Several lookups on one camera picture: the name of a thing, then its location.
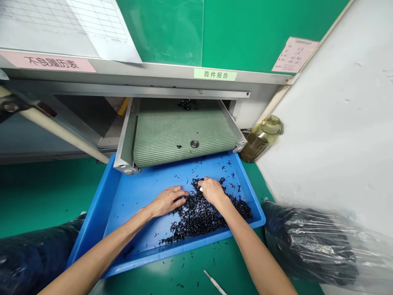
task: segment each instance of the blue plastic tray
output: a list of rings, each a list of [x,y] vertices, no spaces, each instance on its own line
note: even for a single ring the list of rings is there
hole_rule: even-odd
[[[186,191],[193,190],[192,178],[209,176],[219,180],[225,177],[227,179],[224,182],[224,186],[227,187],[226,192],[234,196],[240,195],[251,208],[253,219],[248,220],[250,226],[256,228],[265,224],[265,215],[237,154],[224,152],[209,155],[203,159],[202,164],[202,157],[199,157],[144,168],[142,173],[135,175],[124,175],[114,169],[114,159],[115,155],[111,157],[105,169],[68,259],[67,267],[103,237],[124,224],[140,208],[148,205],[167,187],[181,185]],[[238,187],[232,188],[230,183],[240,185],[240,192],[238,192]],[[212,233],[158,246],[161,239],[172,235],[169,229],[171,223],[179,220],[178,214],[174,216],[169,214],[149,222],[125,247],[103,277],[110,277],[232,236],[229,228],[225,227]]]

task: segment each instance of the oil bottle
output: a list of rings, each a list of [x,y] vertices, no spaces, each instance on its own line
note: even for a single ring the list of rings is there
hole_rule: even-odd
[[[270,116],[251,129],[247,144],[240,158],[248,163],[255,162],[284,133],[284,124],[277,116]]]

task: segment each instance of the bag of black parts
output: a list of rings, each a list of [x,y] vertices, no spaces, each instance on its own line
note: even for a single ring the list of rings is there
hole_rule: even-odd
[[[0,294],[37,294],[59,276],[85,217],[0,239]]]
[[[266,241],[292,278],[354,291],[391,294],[393,242],[335,212],[265,201]]]

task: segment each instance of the green label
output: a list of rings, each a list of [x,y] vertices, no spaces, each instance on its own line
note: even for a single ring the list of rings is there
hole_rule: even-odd
[[[194,68],[194,79],[235,81],[237,72]]]

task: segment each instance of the green conveyor belt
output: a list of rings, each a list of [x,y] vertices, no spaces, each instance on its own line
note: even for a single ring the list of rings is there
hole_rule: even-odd
[[[197,105],[191,104],[191,110],[178,106],[180,101],[141,99],[134,144],[134,161],[138,167],[171,163],[236,147],[236,138],[217,101],[198,100]],[[198,148],[191,147],[193,140],[199,142]]]

